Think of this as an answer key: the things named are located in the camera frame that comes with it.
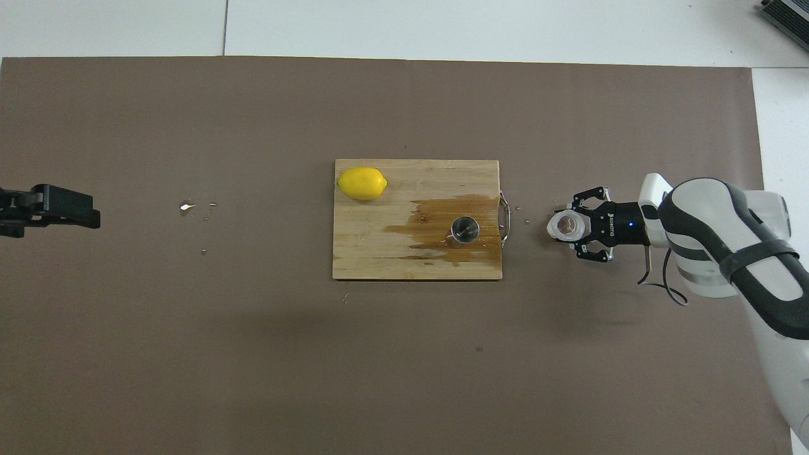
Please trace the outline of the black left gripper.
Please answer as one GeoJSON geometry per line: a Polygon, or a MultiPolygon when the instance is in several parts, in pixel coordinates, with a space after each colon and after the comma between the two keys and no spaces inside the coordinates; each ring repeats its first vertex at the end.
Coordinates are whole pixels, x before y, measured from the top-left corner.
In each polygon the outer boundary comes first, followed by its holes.
{"type": "Polygon", "coordinates": [[[25,228],[50,225],[100,228],[100,212],[89,194],[38,184],[31,192],[1,190],[1,236],[24,237],[25,228]]]}

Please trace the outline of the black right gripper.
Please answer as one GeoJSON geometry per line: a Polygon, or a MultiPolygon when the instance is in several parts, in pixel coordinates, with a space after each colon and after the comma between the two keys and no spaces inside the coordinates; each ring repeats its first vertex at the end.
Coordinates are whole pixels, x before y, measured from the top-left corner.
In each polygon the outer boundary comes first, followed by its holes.
{"type": "Polygon", "coordinates": [[[569,243],[577,259],[607,263],[614,259],[616,246],[651,245],[639,205],[636,202],[612,202],[607,187],[598,186],[575,193],[570,209],[587,213],[590,235],[595,240],[569,243]],[[598,200],[600,204],[590,207],[587,205],[590,199],[598,200]]]}

